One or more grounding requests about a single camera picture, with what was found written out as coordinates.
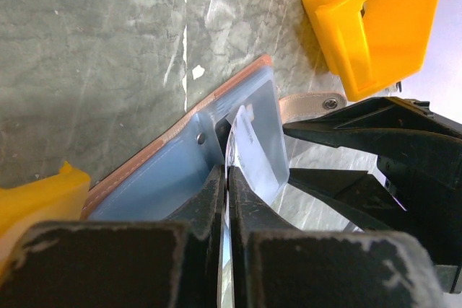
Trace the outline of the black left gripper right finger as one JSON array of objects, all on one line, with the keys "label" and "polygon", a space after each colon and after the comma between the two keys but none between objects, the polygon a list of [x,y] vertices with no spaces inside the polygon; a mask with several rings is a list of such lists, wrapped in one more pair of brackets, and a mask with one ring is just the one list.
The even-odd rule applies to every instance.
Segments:
[{"label": "black left gripper right finger", "polygon": [[444,307],[427,251],[402,232],[304,232],[228,173],[236,307]]}]

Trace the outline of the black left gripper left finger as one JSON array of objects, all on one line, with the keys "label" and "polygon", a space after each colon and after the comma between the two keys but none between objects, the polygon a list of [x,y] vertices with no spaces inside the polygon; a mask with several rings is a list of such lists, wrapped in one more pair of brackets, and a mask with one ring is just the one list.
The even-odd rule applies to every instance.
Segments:
[{"label": "black left gripper left finger", "polygon": [[44,221],[12,249],[3,307],[219,307],[225,169],[161,221]]}]

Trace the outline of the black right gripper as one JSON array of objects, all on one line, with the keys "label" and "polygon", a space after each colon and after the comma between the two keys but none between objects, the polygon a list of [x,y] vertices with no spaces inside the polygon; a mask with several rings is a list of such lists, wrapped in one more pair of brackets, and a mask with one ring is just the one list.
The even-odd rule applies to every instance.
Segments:
[{"label": "black right gripper", "polygon": [[443,289],[461,292],[461,124],[428,102],[372,97],[284,134],[333,148],[377,154],[389,192],[366,171],[292,168],[289,184],[363,230],[408,232],[427,249]]}]

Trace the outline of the pink leather card holder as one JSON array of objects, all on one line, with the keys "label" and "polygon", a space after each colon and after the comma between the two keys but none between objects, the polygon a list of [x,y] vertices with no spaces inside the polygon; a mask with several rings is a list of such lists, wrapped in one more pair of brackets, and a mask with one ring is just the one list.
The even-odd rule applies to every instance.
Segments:
[{"label": "pink leather card holder", "polygon": [[338,92],[298,93],[279,99],[271,57],[262,55],[96,184],[82,218],[165,218],[200,190],[215,165],[224,164],[230,124],[241,105],[247,107],[277,181],[276,189],[263,195],[272,203],[289,177],[282,125],[325,115],[346,104],[346,97]]}]

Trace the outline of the white card from red bin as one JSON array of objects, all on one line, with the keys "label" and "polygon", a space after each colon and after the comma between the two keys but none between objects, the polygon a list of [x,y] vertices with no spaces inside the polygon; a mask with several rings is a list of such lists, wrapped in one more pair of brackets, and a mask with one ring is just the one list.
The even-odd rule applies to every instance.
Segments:
[{"label": "white card from red bin", "polygon": [[[248,109],[241,105],[231,118],[232,126],[225,148],[225,173],[228,175],[231,167],[241,169],[245,181],[251,188],[255,188],[258,183],[256,159],[252,159],[252,155],[257,157],[263,153],[263,149],[258,140],[255,139],[255,131],[251,124],[251,114]],[[222,307],[235,307],[234,299],[234,283],[233,283],[233,268],[232,268],[232,237],[230,230],[230,199],[225,198],[225,230],[223,241],[223,279],[222,279]]]}]

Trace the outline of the yellow bin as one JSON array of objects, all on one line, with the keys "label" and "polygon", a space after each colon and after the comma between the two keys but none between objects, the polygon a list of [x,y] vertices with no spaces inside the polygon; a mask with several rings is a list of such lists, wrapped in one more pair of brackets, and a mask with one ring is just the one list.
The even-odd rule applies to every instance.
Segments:
[{"label": "yellow bin", "polygon": [[302,0],[332,74],[350,101],[417,73],[439,0]]},{"label": "yellow bin", "polygon": [[20,237],[42,221],[80,218],[90,189],[90,176],[64,162],[57,175],[1,189],[1,272]]}]

